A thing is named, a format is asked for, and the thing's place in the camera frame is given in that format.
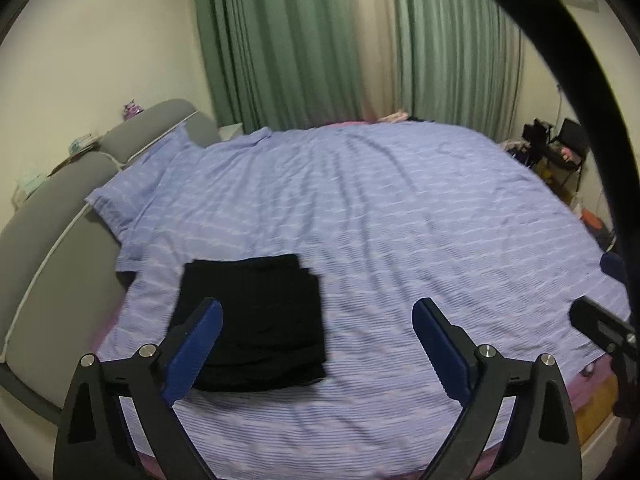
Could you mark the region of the purple striped pillow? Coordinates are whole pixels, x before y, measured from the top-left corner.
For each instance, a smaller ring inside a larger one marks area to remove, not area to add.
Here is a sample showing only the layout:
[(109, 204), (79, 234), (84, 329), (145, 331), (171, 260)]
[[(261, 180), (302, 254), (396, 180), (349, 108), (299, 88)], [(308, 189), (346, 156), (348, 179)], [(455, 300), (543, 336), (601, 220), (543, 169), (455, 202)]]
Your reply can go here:
[(88, 195), (86, 203), (119, 241), (118, 272), (140, 271), (155, 228), (202, 155), (180, 124)]

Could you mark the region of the black folding chair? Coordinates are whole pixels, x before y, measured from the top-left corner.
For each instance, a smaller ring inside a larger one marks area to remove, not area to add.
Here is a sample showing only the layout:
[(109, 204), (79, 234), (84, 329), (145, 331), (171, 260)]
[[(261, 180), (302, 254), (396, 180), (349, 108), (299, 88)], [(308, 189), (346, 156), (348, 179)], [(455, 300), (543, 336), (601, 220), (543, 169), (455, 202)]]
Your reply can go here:
[(547, 144), (544, 156), (548, 162), (565, 172), (561, 186), (577, 174), (576, 190), (579, 190), (582, 167), (589, 152), (590, 143), (585, 129), (578, 122), (565, 118), (560, 132)]

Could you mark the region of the grey padded headboard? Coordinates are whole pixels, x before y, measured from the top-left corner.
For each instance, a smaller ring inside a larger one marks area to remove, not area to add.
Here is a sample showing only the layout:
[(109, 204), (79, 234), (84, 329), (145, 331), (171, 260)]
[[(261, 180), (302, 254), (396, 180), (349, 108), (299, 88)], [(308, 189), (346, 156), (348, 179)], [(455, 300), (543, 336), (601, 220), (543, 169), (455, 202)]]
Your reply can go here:
[(178, 125), (199, 146), (218, 143), (214, 118), (184, 99), (156, 104), (99, 138), (88, 152), (47, 177), (1, 231), (1, 359), (16, 312), (43, 261), (88, 205), (85, 198)]

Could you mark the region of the black pants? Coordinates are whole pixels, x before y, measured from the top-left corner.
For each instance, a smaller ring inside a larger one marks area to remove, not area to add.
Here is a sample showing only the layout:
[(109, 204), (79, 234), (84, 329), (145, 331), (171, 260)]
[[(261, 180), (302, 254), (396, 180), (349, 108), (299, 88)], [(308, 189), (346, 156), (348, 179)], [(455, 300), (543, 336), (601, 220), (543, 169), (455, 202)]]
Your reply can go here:
[(220, 303), (222, 325), (195, 389), (263, 392), (326, 378), (320, 280), (296, 255), (187, 263), (169, 325), (207, 298)]

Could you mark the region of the green curtain right panel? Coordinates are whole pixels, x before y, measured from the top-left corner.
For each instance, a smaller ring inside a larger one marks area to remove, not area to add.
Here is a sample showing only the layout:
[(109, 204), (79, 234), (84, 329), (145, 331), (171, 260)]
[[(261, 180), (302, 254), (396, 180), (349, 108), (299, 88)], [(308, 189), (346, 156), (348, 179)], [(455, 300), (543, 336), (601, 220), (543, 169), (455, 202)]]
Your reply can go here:
[(506, 140), (523, 35), (495, 0), (394, 0), (400, 106), (416, 119)]

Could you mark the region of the green curtain left panel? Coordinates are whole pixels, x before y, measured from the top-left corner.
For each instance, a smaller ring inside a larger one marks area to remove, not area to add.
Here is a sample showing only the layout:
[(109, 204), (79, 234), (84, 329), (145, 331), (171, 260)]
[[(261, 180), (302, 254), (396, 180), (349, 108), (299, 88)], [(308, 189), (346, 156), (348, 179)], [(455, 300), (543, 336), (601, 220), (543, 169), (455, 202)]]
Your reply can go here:
[(246, 131), (362, 117), (348, 0), (194, 0), (213, 108)]

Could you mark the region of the beige sheer curtain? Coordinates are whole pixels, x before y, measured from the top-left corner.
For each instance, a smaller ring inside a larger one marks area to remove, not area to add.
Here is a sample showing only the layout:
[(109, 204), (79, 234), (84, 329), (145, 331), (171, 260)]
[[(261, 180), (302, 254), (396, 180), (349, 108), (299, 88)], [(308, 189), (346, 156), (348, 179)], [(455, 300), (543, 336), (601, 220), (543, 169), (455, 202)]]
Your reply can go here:
[(376, 122), (398, 110), (394, 0), (348, 0), (362, 81), (362, 114)]

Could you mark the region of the green curtain panel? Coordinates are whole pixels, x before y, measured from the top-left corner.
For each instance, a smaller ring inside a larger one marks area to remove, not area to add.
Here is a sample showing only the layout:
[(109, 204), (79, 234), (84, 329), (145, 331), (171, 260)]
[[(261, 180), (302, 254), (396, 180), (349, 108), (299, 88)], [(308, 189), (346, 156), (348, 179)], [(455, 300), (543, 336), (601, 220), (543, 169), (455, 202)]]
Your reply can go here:
[(495, 0), (394, 0), (400, 106), (416, 119), (506, 140), (523, 35)]
[(348, 0), (194, 0), (213, 108), (246, 131), (362, 117)]

